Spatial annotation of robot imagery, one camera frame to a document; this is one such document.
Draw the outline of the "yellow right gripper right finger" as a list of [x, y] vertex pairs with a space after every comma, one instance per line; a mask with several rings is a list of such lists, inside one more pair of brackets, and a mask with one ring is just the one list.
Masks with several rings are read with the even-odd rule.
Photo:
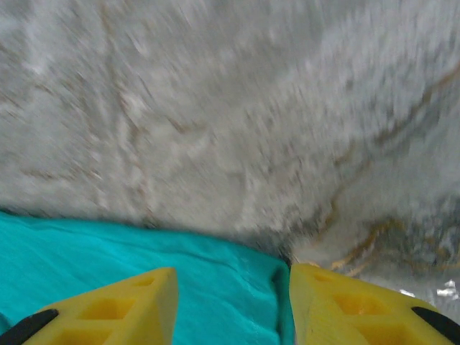
[[460, 345], [431, 304], [309, 264], [290, 271], [295, 345]]

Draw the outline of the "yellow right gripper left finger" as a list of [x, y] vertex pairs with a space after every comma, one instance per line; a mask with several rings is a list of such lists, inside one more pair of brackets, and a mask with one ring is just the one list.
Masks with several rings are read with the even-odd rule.
[[0, 345], [173, 345], [178, 277], [171, 267], [47, 305], [0, 335]]

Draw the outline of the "teal t-shirt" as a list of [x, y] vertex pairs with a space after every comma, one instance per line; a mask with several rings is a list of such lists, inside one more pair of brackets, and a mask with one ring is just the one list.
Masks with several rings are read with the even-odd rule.
[[172, 345], [293, 345], [281, 259], [208, 236], [1, 212], [0, 334], [43, 306], [160, 267], [178, 274]]

